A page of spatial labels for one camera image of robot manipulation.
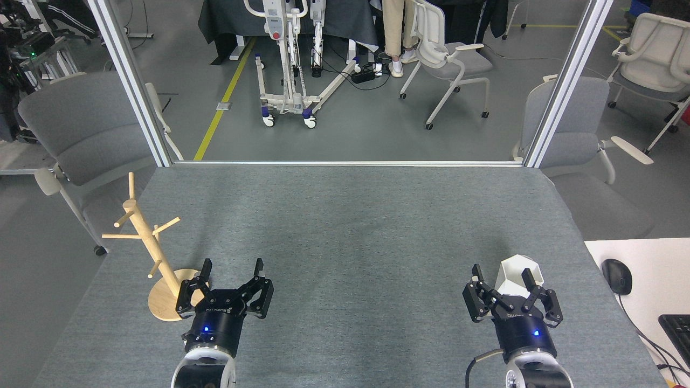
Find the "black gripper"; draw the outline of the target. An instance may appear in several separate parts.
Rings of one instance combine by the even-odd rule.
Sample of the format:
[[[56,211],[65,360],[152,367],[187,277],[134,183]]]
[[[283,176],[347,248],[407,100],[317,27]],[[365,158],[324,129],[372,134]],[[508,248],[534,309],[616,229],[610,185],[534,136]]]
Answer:
[[[232,358],[237,356],[246,315],[265,319],[268,314],[274,287],[273,282],[262,273],[263,269],[262,258],[257,258],[251,280],[236,290],[212,290],[214,303],[204,298],[210,295],[210,259],[204,260],[199,275],[182,280],[176,302],[176,312],[180,318],[194,314],[191,300],[195,290],[201,290],[203,299],[195,307],[191,329],[182,335],[186,352],[195,347],[217,347]]]
[[[463,290],[464,302],[473,322],[480,322],[493,307],[493,323],[505,363],[520,352],[536,349],[557,356],[554,341],[547,329],[547,326],[557,327],[563,320],[556,292],[538,285],[530,268],[525,268],[521,277],[529,297],[504,296],[505,306],[496,301],[500,296],[497,290],[485,283],[478,264],[472,267],[472,280],[466,283]],[[545,308],[544,314],[533,307],[537,299]]]

